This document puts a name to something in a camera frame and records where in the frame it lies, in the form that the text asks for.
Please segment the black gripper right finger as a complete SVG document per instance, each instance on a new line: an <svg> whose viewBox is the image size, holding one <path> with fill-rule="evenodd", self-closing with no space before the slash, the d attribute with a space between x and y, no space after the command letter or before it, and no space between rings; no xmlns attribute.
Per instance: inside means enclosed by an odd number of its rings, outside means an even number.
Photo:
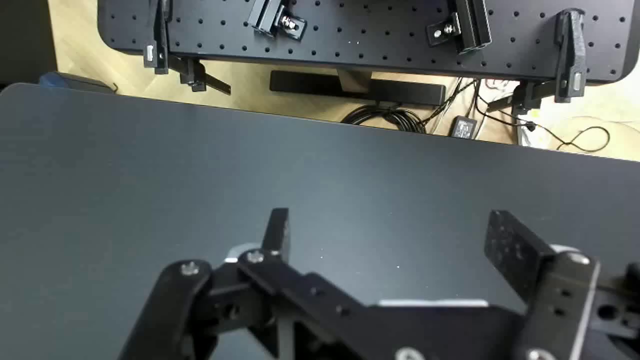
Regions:
<svg viewBox="0 0 640 360"><path fill-rule="evenodd" d="M485 257L527 305L516 360L640 360L640 267L608 277L572 247L545 242L509 211L488 216Z"/></svg>

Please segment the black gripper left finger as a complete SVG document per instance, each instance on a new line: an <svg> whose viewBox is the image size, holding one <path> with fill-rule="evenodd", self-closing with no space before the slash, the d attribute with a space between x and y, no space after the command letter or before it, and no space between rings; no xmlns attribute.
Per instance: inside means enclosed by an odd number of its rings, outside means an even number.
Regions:
<svg viewBox="0 0 640 360"><path fill-rule="evenodd" d="M353 350L295 303L305 277L288 261L287 209L270 213L264 241L234 262L213 268L205 261L167 267L120 360L210 360L227 332L249 330L277 360L353 360Z"/></svg>

